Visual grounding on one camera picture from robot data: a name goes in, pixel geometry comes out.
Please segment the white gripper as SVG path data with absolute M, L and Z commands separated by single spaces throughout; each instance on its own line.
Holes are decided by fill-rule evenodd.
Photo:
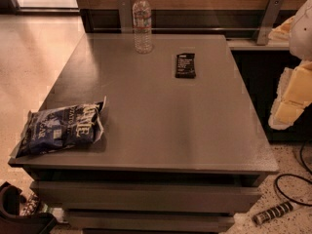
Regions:
M 268 35 L 270 40 L 288 41 L 294 17 L 286 19 L 273 28 Z M 293 72 L 282 101 L 288 101 L 302 107 L 312 103 L 312 61 L 302 62 Z

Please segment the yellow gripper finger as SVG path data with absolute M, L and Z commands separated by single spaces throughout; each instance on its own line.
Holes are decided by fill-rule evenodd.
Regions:
M 278 102 L 275 106 L 273 118 L 275 122 L 292 125 L 303 113 L 303 109 L 295 104 Z

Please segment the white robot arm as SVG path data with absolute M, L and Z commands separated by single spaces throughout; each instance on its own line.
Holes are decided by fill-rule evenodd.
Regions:
M 285 130 L 312 103 L 312 0 L 272 29 L 269 39 L 288 41 L 291 55 L 300 59 L 295 69 L 286 67 L 281 74 L 270 110 L 270 128 Z

